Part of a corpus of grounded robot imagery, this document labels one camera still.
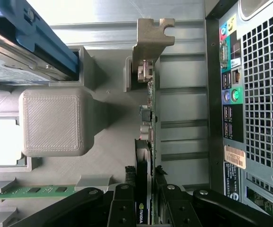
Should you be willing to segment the green RAM stick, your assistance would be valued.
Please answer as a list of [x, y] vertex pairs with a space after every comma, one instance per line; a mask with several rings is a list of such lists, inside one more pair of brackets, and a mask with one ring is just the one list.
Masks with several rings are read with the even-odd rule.
[[74, 193], [74, 185], [14, 186], [0, 193], [0, 199], [67, 197]]

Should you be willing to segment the grey printed parts rack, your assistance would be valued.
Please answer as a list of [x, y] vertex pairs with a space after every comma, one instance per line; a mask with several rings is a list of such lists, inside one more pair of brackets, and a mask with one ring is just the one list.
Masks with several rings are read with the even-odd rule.
[[[132, 50], [70, 49], [79, 57], [78, 80], [0, 85], [0, 119], [15, 119], [22, 133], [22, 158], [0, 166], [0, 193], [45, 185], [107, 192], [136, 165], [148, 94], [132, 72]], [[65, 198], [0, 199], [0, 227], [26, 227], [28, 217]]]

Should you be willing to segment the silver CPU chip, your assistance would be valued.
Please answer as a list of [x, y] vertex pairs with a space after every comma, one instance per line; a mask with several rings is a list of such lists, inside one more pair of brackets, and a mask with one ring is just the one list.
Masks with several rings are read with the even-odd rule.
[[15, 119], [0, 119], [0, 166], [14, 166], [22, 158], [22, 133]]

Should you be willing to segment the black open PC case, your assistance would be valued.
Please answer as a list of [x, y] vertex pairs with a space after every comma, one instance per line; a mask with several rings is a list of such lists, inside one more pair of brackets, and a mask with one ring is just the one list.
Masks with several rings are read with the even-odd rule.
[[273, 217], [273, 0], [207, 0], [211, 187]]

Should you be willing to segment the hard disk in blue caddy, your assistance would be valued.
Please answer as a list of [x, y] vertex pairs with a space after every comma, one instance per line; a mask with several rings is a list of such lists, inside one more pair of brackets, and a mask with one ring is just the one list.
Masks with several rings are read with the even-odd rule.
[[27, 0], [0, 0], [0, 85], [79, 79], [79, 57]]

